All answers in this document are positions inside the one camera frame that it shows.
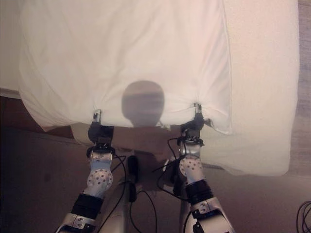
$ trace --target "black cable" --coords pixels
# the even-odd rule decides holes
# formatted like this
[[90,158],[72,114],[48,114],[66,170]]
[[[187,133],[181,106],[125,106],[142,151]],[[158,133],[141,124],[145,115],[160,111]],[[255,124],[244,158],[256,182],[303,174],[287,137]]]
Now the black cable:
[[187,215],[187,217],[186,217],[186,219],[185,219],[183,233],[186,232],[186,226],[187,226],[187,222],[188,222],[188,218],[190,217],[190,214],[191,214],[191,211],[189,211],[189,213],[188,213],[188,215]]
[[303,231],[303,232],[306,232],[306,231],[305,231],[305,228],[304,228],[304,227],[306,227],[306,228],[307,228],[306,230],[308,230],[308,232],[311,233],[311,229],[310,229],[310,227],[307,226],[307,223],[306,223],[306,218],[307,218],[307,216],[308,216],[310,210],[311,210],[311,202],[309,202],[308,204],[306,204],[306,206],[305,206],[305,208],[304,208],[304,210],[303,210],[303,214],[302,214],[302,218],[303,218],[303,219],[302,219],[302,231]]
[[164,166],[158,167],[158,168],[156,168],[155,170],[152,170],[151,172],[158,171],[158,170],[160,170],[161,168],[164,168],[164,167],[166,167],[166,166],[168,166],[168,165],[171,165],[171,164],[173,164],[173,163],[175,163],[175,160],[172,161],[172,162],[170,162],[170,163],[168,163],[168,164],[166,164],[166,165],[164,165]]
[[[139,191],[139,192],[136,193],[136,194],[138,195],[139,193],[145,193],[145,194],[147,195],[148,199],[149,199],[150,202],[151,202],[151,205],[152,205],[152,207],[153,207],[153,209],[154,209],[154,213],[155,213],[155,233],[157,233],[157,215],[156,215],[156,207],[155,207],[155,204],[154,204],[154,202],[152,201],[151,197],[149,196],[149,194],[148,194],[146,191],[141,190],[141,191]],[[142,233],[142,232],[138,229],[138,227],[135,225],[135,223],[134,223],[134,221],[133,221],[133,218],[132,218],[132,204],[133,204],[133,202],[131,202],[131,204],[130,204],[130,219],[131,219],[131,222],[132,222],[134,228],[136,229],[136,231],[138,231],[139,233]]]
[[122,164],[122,167],[123,167],[123,170],[124,170],[124,183],[123,183],[123,190],[122,190],[122,194],[117,202],[117,204],[113,207],[113,209],[110,211],[110,213],[108,214],[108,216],[106,217],[106,219],[104,220],[104,222],[102,223],[102,225],[100,226],[100,228],[98,229],[97,233],[99,233],[101,231],[101,229],[103,228],[104,224],[107,222],[107,220],[109,219],[109,217],[111,216],[111,214],[115,211],[115,209],[117,208],[118,204],[120,203],[124,193],[125,193],[125,183],[127,181],[126,179],[126,170],[125,170],[125,166],[124,166],[124,163],[122,161],[122,159],[117,156],[116,154],[114,154],[114,156],[116,156],[119,160],[120,160],[120,163]]
[[170,141],[172,141],[172,140],[177,140],[177,139],[178,139],[178,138],[175,137],[175,138],[170,138],[169,140],[167,140],[167,145],[168,145],[169,148],[171,149],[171,152],[173,153],[173,156],[174,156],[175,160],[177,160],[177,158],[176,158],[176,155],[175,155],[174,150],[172,149],[172,147],[171,147],[171,145],[170,145]]
[[161,188],[161,187],[160,187],[160,179],[162,178],[162,176],[167,172],[167,170],[168,170],[170,167],[172,167],[172,166],[167,166],[166,170],[165,170],[165,171],[159,176],[159,178],[157,179],[157,182],[156,182],[157,187],[158,187],[160,190],[162,190],[162,191],[164,191],[164,192],[166,192],[166,193],[172,195],[173,197],[176,197],[176,198],[178,198],[178,199],[180,199],[180,200],[188,201],[188,199],[180,198],[179,196],[176,196],[174,193],[171,193],[171,192],[165,190],[164,188]]
[[[122,162],[124,162],[126,160],[126,156],[125,155],[122,155],[122,156],[119,156],[120,158],[123,158],[122,159]],[[121,165],[121,162],[118,163],[112,170],[111,170],[111,173],[114,172],[114,170],[116,170],[118,168],[118,166]]]
[[133,227],[136,229],[136,231],[138,231],[139,233],[142,233],[142,232],[138,229],[138,227],[135,225],[135,223],[134,223],[134,221],[133,221],[133,218],[132,218],[132,205],[133,205],[133,203],[131,202],[131,204],[130,204],[130,219],[131,219],[132,225],[133,225]]
[[302,215],[303,220],[302,220],[302,225],[301,225],[301,226],[302,226],[302,231],[303,231],[303,233],[307,233],[306,231],[304,231],[304,227],[305,227],[305,226],[307,227],[307,230],[308,230],[309,232],[311,231],[310,227],[308,227],[308,226],[307,226],[307,223],[306,223],[306,218],[307,218],[307,215],[309,214],[311,208],[305,213],[305,210],[306,210],[306,208],[307,208],[309,205],[311,206],[311,201],[306,201],[306,202],[302,203],[302,204],[299,206],[299,208],[298,208],[297,215],[296,215],[296,231],[297,231],[297,233],[300,233],[300,230],[299,230],[299,227],[298,227],[298,220],[299,220],[300,210],[301,210],[302,208],[304,208],[303,215]]

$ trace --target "black joint segment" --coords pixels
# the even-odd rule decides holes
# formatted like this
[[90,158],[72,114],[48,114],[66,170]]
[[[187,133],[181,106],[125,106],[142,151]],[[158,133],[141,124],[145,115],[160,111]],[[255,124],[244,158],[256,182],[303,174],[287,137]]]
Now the black joint segment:
[[102,203],[103,199],[101,198],[87,194],[80,194],[74,203],[71,213],[91,219],[96,219],[97,214],[101,210]]
[[113,136],[113,126],[103,126],[99,122],[92,122],[88,129],[88,138],[91,142],[111,143]]
[[220,212],[220,210],[212,210],[212,211],[207,212],[205,214],[201,214],[199,212],[199,210],[195,210],[192,212],[193,218],[195,218],[197,220],[206,219],[206,218],[213,217],[215,215],[221,215],[221,214],[222,213]]
[[137,199],[136,186],[134,183],[130,182],[129,188],[130,188],[129,202],[135,202]]
[[192,205],[214,197],[206,180],[200,180],[187,185],[186,193]]
[[196,222],[192,227],[193,233],[204,233],[204,230],[199,222]]

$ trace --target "mattress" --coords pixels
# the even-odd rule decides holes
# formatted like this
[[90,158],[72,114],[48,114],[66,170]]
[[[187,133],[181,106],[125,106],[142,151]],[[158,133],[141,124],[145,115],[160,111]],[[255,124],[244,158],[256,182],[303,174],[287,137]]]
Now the mattress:
[[[129,105],[135,116],[157,115],[157,125],[183,124],[198,102],[213,122],[201,133],[204,163],[234,174],[287,171],[297,1],[26,0],[21,12],[19,91],[42,127],[89,124],[97,108],[104,125],[137,126]],[[156,101],[124,105],[133,93]]]

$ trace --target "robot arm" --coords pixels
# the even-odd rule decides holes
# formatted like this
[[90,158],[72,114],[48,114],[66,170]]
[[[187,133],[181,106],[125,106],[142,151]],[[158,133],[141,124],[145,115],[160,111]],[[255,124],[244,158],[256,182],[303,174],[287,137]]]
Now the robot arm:
[[180,156],[179,176],[185,181],[188,202],[193,218],[194,233],[235,233],[218,199],[213,196],[203,174],[200,160],[200,148],[204,145],[200,139],[200,130],[204,124],[201,106],[196,104],[193,122],[182,126],[182,138],[179,140]]
[[110,146],[110,143],[113,128],[110,127],[104,131],[104,135],[100,134],[102,127],[100,125],[100,115],[100,110],[95,112],[94,120],[89,130],[89,137],[95,143],[95,146],[87,152],[90,161],[87,187],[80,193],[72,211],[65,216],[61,226],[55,233],[93,232],[95,229],[95,219],[104,201],[104,193],[112,185],[113,177],[110,167],[115,151]]

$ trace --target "floor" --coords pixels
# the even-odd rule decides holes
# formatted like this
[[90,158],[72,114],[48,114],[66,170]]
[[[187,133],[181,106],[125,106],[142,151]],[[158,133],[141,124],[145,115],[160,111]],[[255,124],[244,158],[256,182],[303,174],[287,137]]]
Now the floor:
[[[2,127],[1,231],[54,232],[85,188],[89,172],[85,154],[86,148],[72,139]],[[159,166],[154,156],[138,153],[138,158],[144,164],[138,189],[148,191],[155,202],[158,232],[177,233],[179,200],[157,191],[159,173],[150,172]],[[310,199],[310,176],[232,176],[211,168],[204,172],[238,233],[294,233],[296,211]],[[118,168],[114,180],[122,176]],[[103,213],[108,211],[112,190],[107,192]],[[154,231],[152,206],[144,195],[134,203],[133,216],[142,232]]]

